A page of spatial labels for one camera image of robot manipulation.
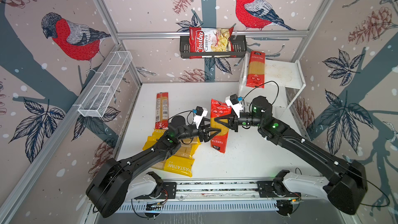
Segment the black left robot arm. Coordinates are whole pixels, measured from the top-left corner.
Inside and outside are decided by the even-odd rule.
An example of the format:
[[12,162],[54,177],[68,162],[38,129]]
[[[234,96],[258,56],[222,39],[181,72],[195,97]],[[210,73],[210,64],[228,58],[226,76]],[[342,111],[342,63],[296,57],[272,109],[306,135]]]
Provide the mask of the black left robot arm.
[[208,142],[221,130],[212,128],[203,118],[199,125],[186,125],[183,116],[175,116],[168,129],[150,148],[129,158],[116,161],[108,159],[95,175],[86,190],[87,197],[103,218],[114,214],[125,201],[130,183],[154,164],[173,156],[185,139],[199,138]]

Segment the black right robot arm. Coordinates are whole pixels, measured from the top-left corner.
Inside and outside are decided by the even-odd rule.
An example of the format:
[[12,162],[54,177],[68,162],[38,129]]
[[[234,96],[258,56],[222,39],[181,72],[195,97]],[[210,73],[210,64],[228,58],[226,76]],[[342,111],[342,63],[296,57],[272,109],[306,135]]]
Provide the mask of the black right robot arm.
[[249,113],[242,111],[236,95],[227,97],[226,102],[233,112],[216,117],[215,122],[235,132],[240,126],[257,127],[265,140],[292,152],[320,173],[320,176],[305,176],[282,170],[273,179],[274,194],[303,193],[328,200],[345,214],[357,212],[368,191],[365,167],[361,163],[333,156],[300,136],[289,125],[273,117],[273,106],[264,96],[252,100]]

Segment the red spaghetti bag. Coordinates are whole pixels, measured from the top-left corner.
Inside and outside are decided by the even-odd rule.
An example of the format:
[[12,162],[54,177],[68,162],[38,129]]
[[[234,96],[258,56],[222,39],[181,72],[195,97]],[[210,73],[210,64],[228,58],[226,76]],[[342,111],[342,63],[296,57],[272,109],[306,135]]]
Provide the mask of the red spaghetti bag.
[[[226,103],[211,100],[211,113],[210,113],[210,126],[214,128],[214,118],[219,116],[224,116],[231,114],[231,107],[227,106]],[[227,140],[228,140],[229,130],[222,130],[220,134],[214,137],[210,143],[211,147],[221,153],[226,152]]]
[[169,93],[157,94],[155,106],[155,129],[167,129],[169,121]]
[[252,51],[250,54],[248,71],[247,71],[247,87],[264,88],[265,83],[265,53]]

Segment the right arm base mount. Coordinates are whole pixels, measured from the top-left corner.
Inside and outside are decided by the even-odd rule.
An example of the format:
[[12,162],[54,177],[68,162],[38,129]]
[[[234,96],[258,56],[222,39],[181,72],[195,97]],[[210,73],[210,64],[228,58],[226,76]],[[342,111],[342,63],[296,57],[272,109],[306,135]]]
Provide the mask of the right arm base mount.
[[300,193],[289,191],[283,183],[274,182],[272,180],[268,181],[257,181],[258,189],[257,192],[260,198],[275,198],[275,197],[291,197],[291,198],[301,198]]

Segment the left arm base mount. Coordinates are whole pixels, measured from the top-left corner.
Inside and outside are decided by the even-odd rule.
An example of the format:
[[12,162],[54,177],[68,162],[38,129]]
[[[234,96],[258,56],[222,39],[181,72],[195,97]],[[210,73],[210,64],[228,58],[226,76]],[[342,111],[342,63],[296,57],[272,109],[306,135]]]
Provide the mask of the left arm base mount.
[[162,187],[156,186],[153,193],[136,197],[135,200],[166,200],[175,199],[177,191],[176,182],[165,182]]

